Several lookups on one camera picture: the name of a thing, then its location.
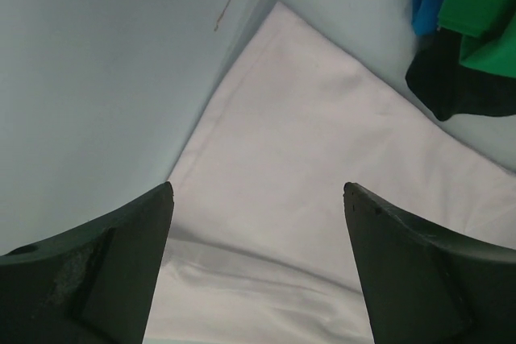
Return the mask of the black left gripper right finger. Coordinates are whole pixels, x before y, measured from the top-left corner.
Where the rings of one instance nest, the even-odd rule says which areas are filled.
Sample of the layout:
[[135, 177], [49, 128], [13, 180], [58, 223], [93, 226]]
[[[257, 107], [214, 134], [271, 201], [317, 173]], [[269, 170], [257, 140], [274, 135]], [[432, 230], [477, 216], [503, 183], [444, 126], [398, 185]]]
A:
[[344, 213], [376, 343], [513, 343], [515, 251], [469, 238], [359, 184]]

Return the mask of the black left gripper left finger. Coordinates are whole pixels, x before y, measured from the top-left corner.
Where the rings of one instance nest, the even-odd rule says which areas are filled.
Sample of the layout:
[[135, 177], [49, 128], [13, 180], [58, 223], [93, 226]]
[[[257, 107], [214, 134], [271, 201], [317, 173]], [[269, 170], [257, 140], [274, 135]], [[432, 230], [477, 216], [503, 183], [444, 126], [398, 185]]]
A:
[[173, 217], [163, 183], [1, 257], [3, 343], [141, 343]]

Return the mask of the white t shirt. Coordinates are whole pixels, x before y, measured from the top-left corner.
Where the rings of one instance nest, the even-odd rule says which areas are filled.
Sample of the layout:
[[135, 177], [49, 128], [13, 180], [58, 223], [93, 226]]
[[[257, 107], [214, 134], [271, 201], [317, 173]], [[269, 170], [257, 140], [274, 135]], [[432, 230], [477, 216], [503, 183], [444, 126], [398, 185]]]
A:
[[170, 180], [150, 338], [372, 342], [343, 213], [348, 181], [515, 245], [514, 175], [281, 3], [210, 99]]

